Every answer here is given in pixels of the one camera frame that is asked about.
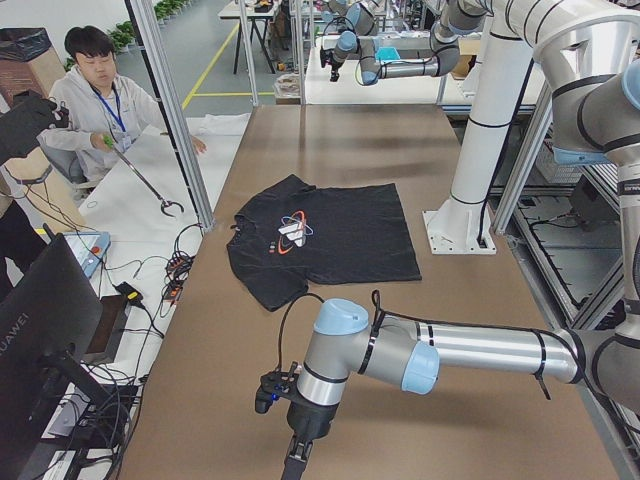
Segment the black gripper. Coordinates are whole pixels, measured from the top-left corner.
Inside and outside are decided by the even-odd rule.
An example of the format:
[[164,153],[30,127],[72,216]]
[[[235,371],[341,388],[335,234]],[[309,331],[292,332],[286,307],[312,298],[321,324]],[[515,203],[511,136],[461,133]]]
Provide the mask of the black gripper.
[[282,480],[301,480],[306,469],[306,444],[325,437],[334,419],[334,406],[322,406],[294,399],[286,416],[293,430],[291,442],[284,460]]
[[339,69],[341,68],[341,63],[336,59],[334,55],[334,50],[333,49],[331,50],[332,50],[332,64],[329,65],[331,67],[330,82],[337,82],[338,72],[339,72]]

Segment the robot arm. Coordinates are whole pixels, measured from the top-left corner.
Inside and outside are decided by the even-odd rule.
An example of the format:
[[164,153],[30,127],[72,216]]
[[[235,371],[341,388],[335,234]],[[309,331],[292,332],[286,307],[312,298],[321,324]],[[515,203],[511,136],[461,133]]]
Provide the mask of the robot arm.
[[290,399],[287,421],[293,430],[283,478],[301,478],[313,442],[327,435],[353,372],[416,394],[432,390],[442,365],[526,373],[538,382],[553,376],[638,411],[639,64],[596,85],[577,106],[579,134],[618,167],[625,321],[611,333],[432,322],[412,333],[397,318],[379,313],[371,320],[360,305],[329,299],[302,366],[279,394]]
[[359,84],[381,79],[442,77],[460,58],[459,38],[475,32],[488,10],[470,1],[448,1],[428,31],[382,33],[374,15],[375,1],[325,1],[322,16],[337,28],[334,43],[320,48],[320,63],[330,66],[330,80],[340,78],[343,64],[358,62]]

